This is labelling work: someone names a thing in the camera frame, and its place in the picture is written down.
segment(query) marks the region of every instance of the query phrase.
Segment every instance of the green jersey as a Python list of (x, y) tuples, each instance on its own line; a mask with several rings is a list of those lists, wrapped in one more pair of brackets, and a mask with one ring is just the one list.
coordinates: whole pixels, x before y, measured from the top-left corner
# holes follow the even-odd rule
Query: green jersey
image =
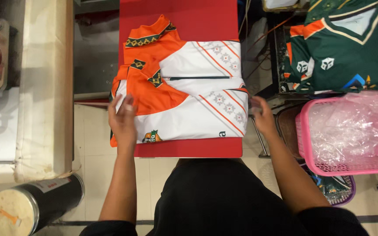
[(292, 83), (300, 83), (309, 69), (310, 53), (303, 37), (304, 25), (292, 26), (286, 36), (284, 77)]
[(311, 76), (301, 79), (297, 92), (350, 92), (378, 85), (378, 2), (335, 11), (307, 25), (303, 35), (312, 57)]

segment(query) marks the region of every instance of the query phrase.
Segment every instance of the clear plastic wrap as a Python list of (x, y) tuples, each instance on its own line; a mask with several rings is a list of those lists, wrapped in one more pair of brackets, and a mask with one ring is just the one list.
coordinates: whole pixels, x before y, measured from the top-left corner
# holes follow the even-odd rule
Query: clear plastic wrap
[(309, 124), (315, 162), (333, 166), (378, 157), (378, 91), (316, 104)]

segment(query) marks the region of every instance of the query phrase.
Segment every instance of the red table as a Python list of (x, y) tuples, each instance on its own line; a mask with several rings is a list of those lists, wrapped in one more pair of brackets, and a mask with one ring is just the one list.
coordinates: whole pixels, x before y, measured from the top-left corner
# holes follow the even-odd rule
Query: red table
[[(164, 14), (186, 41), (238, 39), (235, 0), (121, 0), (119, 66), (131, 29), (151, 25)], [(239, 158), (241, 138), (185, 139), (137, 144), (135, 157)]]

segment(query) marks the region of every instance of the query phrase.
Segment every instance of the person's right hand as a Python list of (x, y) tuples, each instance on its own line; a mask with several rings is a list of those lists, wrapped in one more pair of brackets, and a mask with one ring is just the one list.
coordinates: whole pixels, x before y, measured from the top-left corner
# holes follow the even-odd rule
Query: person's right hand
[(122, 95), (119, 94), (109, 105), (109, 126), (118, 142), (118, 153), (134, 153), (137, 143), (137, 132), (134, 124), (135, 108), (132, 106), (134, 98), (128, 94), (123, 100), (118, 112), (116, 106)]
[(251, 99), (252, 112), (255, 117), (255, 125), (260, 133), (267, 139), (272, 135), (278, 135), (275, 126), (275, 119), (265, 99), (254, 96)]

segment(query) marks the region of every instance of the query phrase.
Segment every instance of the white logo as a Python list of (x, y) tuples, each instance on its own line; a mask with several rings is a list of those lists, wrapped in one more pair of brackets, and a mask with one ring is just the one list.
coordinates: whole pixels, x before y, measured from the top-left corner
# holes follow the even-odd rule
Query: white logo
[(335, 61), (335, 59), (328, 57), (328, 58), (322, 60), (322, 65), (320, 67), (323, 70), (329, 70), (331, 67), (333, 67), (334, 61)]
[(309, 67), (309, 64), (305, 61), (300, 61), (297, 63), (297, 70), (300, 73), (305, 72), (308, 67)]

